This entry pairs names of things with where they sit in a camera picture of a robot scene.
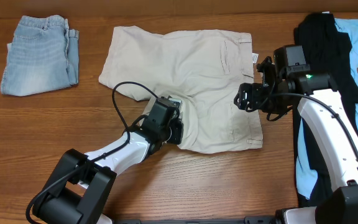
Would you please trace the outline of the beige khaki shorts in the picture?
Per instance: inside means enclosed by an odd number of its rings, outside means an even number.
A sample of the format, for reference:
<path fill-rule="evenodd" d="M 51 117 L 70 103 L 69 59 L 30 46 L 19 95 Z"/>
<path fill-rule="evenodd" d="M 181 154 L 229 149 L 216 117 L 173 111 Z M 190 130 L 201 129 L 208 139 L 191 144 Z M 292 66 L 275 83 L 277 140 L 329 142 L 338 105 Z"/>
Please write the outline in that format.
<path fill-rule="evenodd" d="M 254 81 L 252 36 L 228 30 L 165 35 L 115 27 L 99 82 L 137 101 L 181 101 L 180 148 L 204 154 L 259 149 L 258 112 L 234 104 L 239 86 Z"/>

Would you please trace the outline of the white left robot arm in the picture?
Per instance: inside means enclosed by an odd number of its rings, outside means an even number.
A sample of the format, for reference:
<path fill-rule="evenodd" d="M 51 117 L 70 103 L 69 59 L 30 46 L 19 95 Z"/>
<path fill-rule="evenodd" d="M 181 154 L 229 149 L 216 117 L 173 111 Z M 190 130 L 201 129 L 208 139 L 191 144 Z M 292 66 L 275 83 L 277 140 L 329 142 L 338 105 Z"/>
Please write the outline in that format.
<path fill-rule="evenodd" d="M 116 177 L 127 168 L 144 161 L 167 142 L 179 145 L 183 123 L 175 118 L 153 123 L 141 117 L 117 141 L 85 154 L 70 149 L 52 171 L 43 189 L 29 202 L 25 216 L 45 223 L 111 223 L 103 209 Z"/>

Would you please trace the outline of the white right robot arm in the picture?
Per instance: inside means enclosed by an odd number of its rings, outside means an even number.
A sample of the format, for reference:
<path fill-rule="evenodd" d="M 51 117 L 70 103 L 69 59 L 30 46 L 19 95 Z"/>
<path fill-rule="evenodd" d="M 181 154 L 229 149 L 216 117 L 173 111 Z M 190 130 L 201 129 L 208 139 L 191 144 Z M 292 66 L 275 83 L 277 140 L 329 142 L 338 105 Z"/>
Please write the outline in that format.
<path fill-rule="evenodd" d="M 332 195 L 316 207 L 279 210 L 272 223 L 358 223 L 358 137 L 328 73 L 312 72 L 304 57 L 266 57 L 262 83 L 243 83 L 234 104 L 247 112 L 283 116 L 298 110 L 318 144 Z"/>

